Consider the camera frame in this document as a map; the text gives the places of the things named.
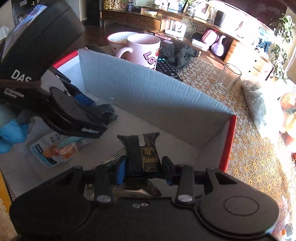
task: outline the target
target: black snack package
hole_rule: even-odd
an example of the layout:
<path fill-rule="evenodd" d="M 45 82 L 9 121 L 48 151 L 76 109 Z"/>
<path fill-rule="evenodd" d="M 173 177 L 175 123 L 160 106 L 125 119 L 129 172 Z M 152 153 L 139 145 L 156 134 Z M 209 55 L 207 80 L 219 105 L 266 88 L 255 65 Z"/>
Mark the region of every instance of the black snack package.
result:
<path fill-rule="evenodd" d="M 126 149 L 126 177 L 162 173 L 161 163 L 155 147 L 158 136 L 159 132 L 139 136 L 117 136 Z"/>

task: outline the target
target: drinking glass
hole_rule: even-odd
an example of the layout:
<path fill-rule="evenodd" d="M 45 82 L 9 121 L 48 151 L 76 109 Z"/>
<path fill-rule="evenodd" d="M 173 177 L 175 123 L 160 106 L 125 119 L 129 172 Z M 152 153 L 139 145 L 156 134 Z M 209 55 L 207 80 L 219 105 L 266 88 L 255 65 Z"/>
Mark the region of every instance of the drinking glass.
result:
<path fill-rule="evenodd" d="M 216 82 L 217 90 L 226 95 L 241 77 L 241 71 L 230 63 L 226 63 L 224 69 Z"/>

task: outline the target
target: lace tablecloth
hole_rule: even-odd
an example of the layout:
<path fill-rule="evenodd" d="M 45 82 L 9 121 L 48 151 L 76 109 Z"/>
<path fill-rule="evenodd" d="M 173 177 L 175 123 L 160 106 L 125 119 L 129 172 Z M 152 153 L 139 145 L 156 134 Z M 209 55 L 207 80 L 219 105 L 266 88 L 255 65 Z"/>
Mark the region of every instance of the lace tablecloth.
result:
<path fill-rule="evenodd" d="M 112 54 L 108 46 L 101 48 Z M 293 221 L 293 213 L 296 213 L 296 169 L 291 153 L 280 136 L 276 146 L 267 138 L 260 137 L 250 116 L 240 81 L 229 95 L 216 90 L 215 82 L 220 74 L 221 70 L 217 67 L 192 58 L 180 76 L 185 84 L 221 101 L 237 115 L 227 173 L 276 201 L 283 195 L 289 202 L 290 221 Z"/>

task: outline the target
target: pink vase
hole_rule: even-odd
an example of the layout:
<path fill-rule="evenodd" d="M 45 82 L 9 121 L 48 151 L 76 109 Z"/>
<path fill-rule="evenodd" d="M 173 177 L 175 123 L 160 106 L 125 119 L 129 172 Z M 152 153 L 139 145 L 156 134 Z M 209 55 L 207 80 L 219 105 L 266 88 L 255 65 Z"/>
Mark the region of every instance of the pink vase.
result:
<path fill-rule="evenodd" d="M 215 55 L 221 57 L 223 54 L 224 54 L 224 46 L 222 44 L 222 40 L 226 38 L 225 35 L 222 35 L 220 38 L 219 38 L 219 41 L 217 43 L 214 43 L 212 45 L 212 51 Z"/>

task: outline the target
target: cardboard box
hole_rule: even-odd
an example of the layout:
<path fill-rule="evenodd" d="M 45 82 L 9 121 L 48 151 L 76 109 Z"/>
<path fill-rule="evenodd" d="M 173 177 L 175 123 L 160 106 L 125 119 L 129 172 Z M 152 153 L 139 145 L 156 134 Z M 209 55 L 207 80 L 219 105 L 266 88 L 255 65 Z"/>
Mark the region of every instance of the cardboard box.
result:
<path fill-rule="evenodd" d="M 221 102 L 160 72 L 109 55 L 80 49 L 54 65 L 72 84 L 99 103 L 114 105 L 118 119 L 72 159 L 53 167 L 40 163 L 26 146 L 49 129 L 36 118 L 25 143 L 2 155 L 4 175 L 18 196 L 72 166 L 94 168 L 117 153 L 117 135 L 160 132 L 160 159 L 192 165 L 195 170 L 225 170 L 232 146 L 236 116 Z"/>

